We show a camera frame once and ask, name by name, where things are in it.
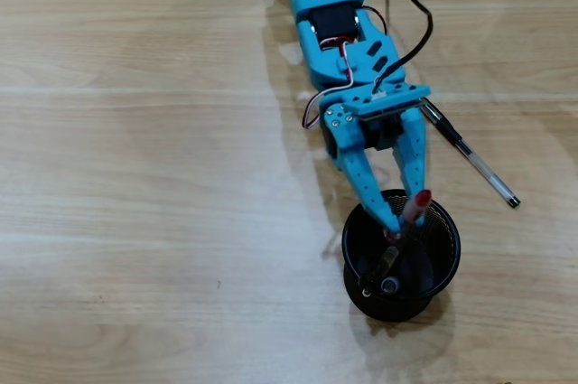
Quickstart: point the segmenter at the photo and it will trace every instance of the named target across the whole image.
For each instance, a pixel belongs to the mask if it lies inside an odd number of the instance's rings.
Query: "wire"
[[[319,99],[321,99],[322,97],[324,97],[328,93],[336,92],[338,90],[349,89],[353,86],[353,71],[351,70],[350,63],[348,61],[347,49],[346,49],[347,44],[352,43],[352,40],[350,38],[345,37],[345,36],[339,36],[337,38],[328,38],[328,39],[324,39],[323,41],[321,41],[320,46],[322,47],[322,50],[326,50],[327,48],[330,48],[329,45],[334,43],[334,42],[341,42],[339,45],[340,54],[343,57],[343,60],[345,60],[345,66],[347,67],[348,84],[346,84],[344,86],[338,86],[336,88],[329,88],[326,90],[322,90],[321,92],[318,92],[317,94],[315,94],[309,100],[309,102],[307,103],[307,107],[305,107],[305,111],[303,112],[303,119],[301,121],[301,125],[305,129],[311,129],[319,122],[319,114],[315,115],[313,120],[311,120],[311,121],[309,120],[309,116],[311,115],[312,107],[315,105],[315,103]]]
[[[374,14],[376,14],[379,17],[379,19],[381,20],[381,23],[383,24],[383,33],[387,34],[386,19],[383,17],[382,14],[379,13],[379,11],[375,7],[363,5],[363,6],[361,6],[361,9],[367,9],[367,10],[373,12]]]
[[[421,39],[420,42],[411,50],[408,54],[404,57],[396,61],[395,63],[389,65],[386,70],[376,79],[376,85],[373,88],[373,93],[377,93],[379,86],[387,77],[393,74],[396,70],[404,66],[410,60],[412,60],[417,53],[419,53],[430,40],[432,36],[432,32],[434,31],[434,18],[432,17],[432,13],[424,6],[419,0],[411,0],[411,2],[427,16],[427,29],[425,30],[424,37]]]

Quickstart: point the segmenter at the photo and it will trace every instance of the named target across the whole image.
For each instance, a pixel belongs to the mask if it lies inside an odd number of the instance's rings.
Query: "ballpoint pen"
[[[424,115],[435,125],[437,130],[442,133],[448,142],[457,147],[460,152],[470,160],[476,169],[488,180],[488,182],[499,192],[502,198],[509,203],[509,206],[516,208],[520,204],[520,200],[504,182],[483,162],[479,155],[466,145],[463,138],[460,136],[443,113],[432,104],[432,102],[423,98],[424,104],[421,109]]]

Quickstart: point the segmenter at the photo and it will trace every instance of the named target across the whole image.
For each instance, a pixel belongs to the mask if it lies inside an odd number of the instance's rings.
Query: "black cable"
[[[383,15],[375,7],[363,5],[363,6],[361,6],[361,9],[367,9],[367,10],[373,12],[375,15],[377,15],[379,17],[379,19],[381,20],[381,23],[383,24],[383,33],[387,34],[386,19],[383,17]]]
[[[427,29],[425,30],[424,37],[421,39],[420,42],[417,43],[417,45],[413,48],[413,50],[411,50],[404,57],[402,57],[401,59],[399,59],[398,61],[389,65],[386,68],[386,70],[383,72],[383,74],[381,74],[376,79],[376,85],[373,88],[373,93],[378,92],[379,86],[381,85],[383,80],[385,80],[387,77],[389,77],[391,74],[393,74],[396,70],[398,70],[399,68],[404,66],[406,63],[408,63],[410,60],[412,60],[417,55],[417,53],[420,52],[425,47],[427,42],[430,40],[430,37],[432,36],[432,32],[434,31],[434,18],[432,17],[432,13],[427,9],[427,7],[422,5],[419,0],[411,0],[411,2],[427,16]]]

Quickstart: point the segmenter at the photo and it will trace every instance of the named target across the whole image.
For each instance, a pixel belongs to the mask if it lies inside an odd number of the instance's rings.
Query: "wooden table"
[[[429,127],[461,266],[385,325],[342,285],[357,201],[300,127],[287,0],[0,0],[0,382],[578,382],[578,0],[423,1],[409,79],[522,206]]]

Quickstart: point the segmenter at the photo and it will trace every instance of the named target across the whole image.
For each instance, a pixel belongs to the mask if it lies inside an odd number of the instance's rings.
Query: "pen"
[[[424,98],[424,104],[421,106],[421,110],[424,115],[435,125],[437,130],[442,133],[448,142],[457,147],[460,152],[470,160],[476,169],[488,180],[494,189],[499,192],[502,198],[509,203],[509,206],[516,208],[520,204],[520,200],[514,194],[504,182],[499,179],[499,177],[489,168],[489,166],[483,162],[479,155],[477,155],[473,150],[466,145],[463,138],[460,136],[447,119],[443,113],[437,109],[437,107],[432,104],[432,102]]]
[[[415,224],[417,219],[425,214],[431,204],[432,192],[429,190],[423,190],[416,194],[415,197],[407,200],[400,217],[402,237],[407,235],[410,228]]]

